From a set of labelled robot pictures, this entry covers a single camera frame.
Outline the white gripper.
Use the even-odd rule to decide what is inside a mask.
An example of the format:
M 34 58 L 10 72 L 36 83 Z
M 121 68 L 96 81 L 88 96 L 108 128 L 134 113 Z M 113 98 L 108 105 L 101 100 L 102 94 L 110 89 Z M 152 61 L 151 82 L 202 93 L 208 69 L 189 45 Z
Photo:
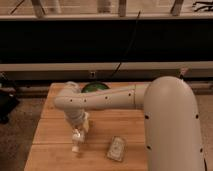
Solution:
M 74 128 L 84 131 L 85 133 L 89 132 L 90 126 L 89 126 L 89 113 L 88 112 L 85 113 L 83 122 L 78 125 L 75 125 Z

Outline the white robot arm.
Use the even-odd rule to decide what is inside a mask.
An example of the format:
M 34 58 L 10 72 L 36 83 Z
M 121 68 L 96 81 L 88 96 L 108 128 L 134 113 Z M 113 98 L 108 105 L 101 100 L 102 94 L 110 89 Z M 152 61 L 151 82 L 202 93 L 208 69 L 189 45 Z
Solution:
M 146 84 L 81 93 L 69 82 L 54 105 L 74 125 L 91 109 L 138 109 L 144 112 L 148 171 L 206 171 L 196 97 L 182 79 L 163 76 Z

